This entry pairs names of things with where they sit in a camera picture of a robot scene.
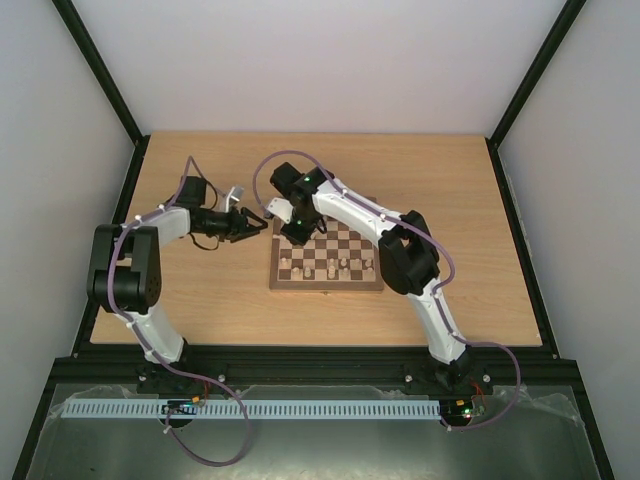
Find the white chess piece four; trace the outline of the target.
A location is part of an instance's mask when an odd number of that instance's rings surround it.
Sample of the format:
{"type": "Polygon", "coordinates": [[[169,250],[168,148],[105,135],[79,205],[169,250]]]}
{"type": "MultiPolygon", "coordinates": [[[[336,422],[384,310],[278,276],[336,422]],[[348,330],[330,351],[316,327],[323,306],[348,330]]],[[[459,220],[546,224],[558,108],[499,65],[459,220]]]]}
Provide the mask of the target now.
{"type": "Polygon", "coordinates": [[[363,271],[363,279],[365,281],[374,281],[375,280],[375,272],[372,268],[367,268],[363,271]]]}

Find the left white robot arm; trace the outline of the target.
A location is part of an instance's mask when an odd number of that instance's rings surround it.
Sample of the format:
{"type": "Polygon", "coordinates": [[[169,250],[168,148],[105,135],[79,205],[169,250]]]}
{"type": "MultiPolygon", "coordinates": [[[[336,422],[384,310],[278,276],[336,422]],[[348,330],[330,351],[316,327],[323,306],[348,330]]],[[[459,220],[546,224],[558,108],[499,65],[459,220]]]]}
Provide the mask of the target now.
{"type": "Polygon", "coordinates": [[[204,235],[231,243],[254,237],[267,222],[234,203],[243,189],[229,192],[225,208],[206,208],[213,185],[201,176],[185,176],[177,193],[155,210],[128,224],[102,224],[94,231],[87,295],[115,314],[153,363],[176,363],[186,345],[160,304],[162,247],[185,236],[204,235]]]}

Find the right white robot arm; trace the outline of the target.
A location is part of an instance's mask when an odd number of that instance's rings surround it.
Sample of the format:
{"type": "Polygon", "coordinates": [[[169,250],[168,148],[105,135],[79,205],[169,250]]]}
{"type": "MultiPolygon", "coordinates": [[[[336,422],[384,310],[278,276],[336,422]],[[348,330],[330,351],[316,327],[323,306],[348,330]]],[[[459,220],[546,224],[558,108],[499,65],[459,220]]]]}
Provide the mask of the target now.
{"type": "Polygon", "coordinates": [[[266,210],[283,222],[282,233],[291,243],[306,244],[320,220],[331,217],[377,247],[384,283],[408,298],[421,321],[434,380],[450,392],[466,385],[471,379],[469,347],[444,298],[438,244],[423,216],[415,210],[388,210],[321,167],[302,173],[285,162],[274,170],[270,184],[280,196],[266,210]]]}

